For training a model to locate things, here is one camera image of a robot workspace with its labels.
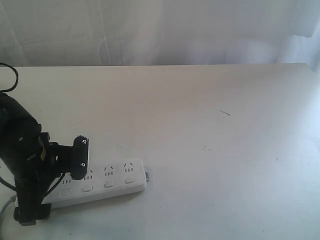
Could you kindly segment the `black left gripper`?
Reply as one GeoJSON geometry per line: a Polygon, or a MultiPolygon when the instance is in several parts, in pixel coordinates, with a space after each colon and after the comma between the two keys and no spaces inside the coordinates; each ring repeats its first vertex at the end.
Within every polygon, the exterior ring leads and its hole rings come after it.
{"type": "Polygon", "coordinates": [[[49,134],[40,132],[21,136],[13,144],[13,175],[17,204],[13,218],[21,226],[34,226],[36,220],[47,220],[51,203],[42,204],[57,188],[66,174],[75,179],[75,146],[49,142],[49,134]]]}

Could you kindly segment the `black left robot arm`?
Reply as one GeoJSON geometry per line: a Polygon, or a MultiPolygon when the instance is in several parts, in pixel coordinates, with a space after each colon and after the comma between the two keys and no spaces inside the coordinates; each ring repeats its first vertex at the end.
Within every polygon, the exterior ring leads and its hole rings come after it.
{"type": "Polygon", "coordinates": [[[80,180],[87,173],[86,137],[75,138],[72,146],[50,142],[37,120],[14,98],[0,94],[0,158],[14,176],[16,192],[13,217],[22,226],[33,226],[50,216],[51,204],[43,203],[66,173],[80,180]]]}

